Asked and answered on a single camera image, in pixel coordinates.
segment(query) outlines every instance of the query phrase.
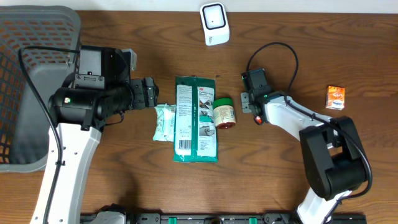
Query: wood grain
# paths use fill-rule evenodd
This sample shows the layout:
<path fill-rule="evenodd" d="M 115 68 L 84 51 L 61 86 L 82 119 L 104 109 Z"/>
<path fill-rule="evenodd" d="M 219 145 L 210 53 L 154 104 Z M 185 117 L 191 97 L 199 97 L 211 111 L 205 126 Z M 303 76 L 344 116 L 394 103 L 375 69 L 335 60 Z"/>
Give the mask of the wood grain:
<path fill-rule="evenodd" d="M 105 129 L 88 174 L 82 212 L 119 203 L 134 211 L 262 213 L 294 209 L 308 190 L 299 142 L 283 130 L 257 126 L 242 114 L 241 72 L 251 54 L 273 41 L 294 47 L 300 69 L 291 96 L 330 116 L 354 119 L 373 167 L 374 185 L 339 211 L 363 212 L 368 223 L 398 222 L 398 16 L 377 14 L 229 13 L 228 43 L 207 47 L 199 13 L 81 11 L 84 44 L 133 48 L 133 78 L 154 77 L 159 103 L 175 103 L 175 76 L 216 80 L 218 97 L 235 102 L 238 123 L 218 132 L 219 163 L 172 162 L 173 144 L 154 142 L 155 110 L 132 111 Z M 259 53 L 285 90 L 294 58 L 283 47 Z M 343 111 L 325 109 L 327 85 L 346 88 Z M 43 173 L 0 175 L 0 223 L 27 223 Z"/>

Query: green clip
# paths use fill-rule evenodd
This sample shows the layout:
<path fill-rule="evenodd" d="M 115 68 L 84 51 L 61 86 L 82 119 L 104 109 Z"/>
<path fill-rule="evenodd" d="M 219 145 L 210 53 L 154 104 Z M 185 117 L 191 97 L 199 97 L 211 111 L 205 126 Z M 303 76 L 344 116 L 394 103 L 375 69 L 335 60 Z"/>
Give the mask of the green clip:
<path fill-rule="evenodd" d="M 257 224 L 257 218 L 249 218 L 249 224 Z"/>
<path fill-rule="evenodd" d="M 169 218 L 169 224 L 177 224 L 177 218 Z"/>

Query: packet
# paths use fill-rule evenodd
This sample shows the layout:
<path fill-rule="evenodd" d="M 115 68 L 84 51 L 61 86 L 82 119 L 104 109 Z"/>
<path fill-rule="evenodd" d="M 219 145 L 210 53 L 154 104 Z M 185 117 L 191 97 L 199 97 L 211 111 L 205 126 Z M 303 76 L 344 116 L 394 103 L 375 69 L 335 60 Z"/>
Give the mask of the packet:
<path fill-rule="evenodd" d="M 157 105 L 154 141 L 174 141 L 175 105 Z"/>
<path fill-rule="evenodd" d="M 213 116 L 215 87 L 214 80 L 176 77 L 174 161 L 218 162 Z"/>
<path fill-rule="evenodd" d="M 326 108 L 342 110 L 345 106 L 345 89 L 342 87 L 329 86 L 326 91 Z"/>

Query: green jar lid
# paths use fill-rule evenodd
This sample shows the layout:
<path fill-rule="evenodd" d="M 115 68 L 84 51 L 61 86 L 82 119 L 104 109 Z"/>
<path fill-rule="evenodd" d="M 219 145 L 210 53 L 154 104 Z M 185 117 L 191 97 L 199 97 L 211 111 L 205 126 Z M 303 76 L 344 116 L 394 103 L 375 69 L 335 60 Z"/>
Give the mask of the green jar lid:
<path fill-rule="evenodd" d="M 234 103 L 232 102 L 231 98 L 221 98 L 213 102 L 213 109 L 224 105 L 234 106 Z"/>

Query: gray plastic basket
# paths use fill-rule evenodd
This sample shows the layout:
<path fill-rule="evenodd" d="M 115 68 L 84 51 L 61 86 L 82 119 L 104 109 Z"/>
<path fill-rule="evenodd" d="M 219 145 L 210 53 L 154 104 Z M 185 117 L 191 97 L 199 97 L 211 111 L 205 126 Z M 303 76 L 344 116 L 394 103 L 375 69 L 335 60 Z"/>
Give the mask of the gray plastic basket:
<path fill-rule="evenodd" d="M 77 49 L 80 18 L 63 6 L 0 7 L 0 172 L 45 167 L 49 124 L 26 86 L 17 51 L 26 45 Z M 26 50 L 25 65 L 44 102 L 75 69 L 75 54 Z"/>

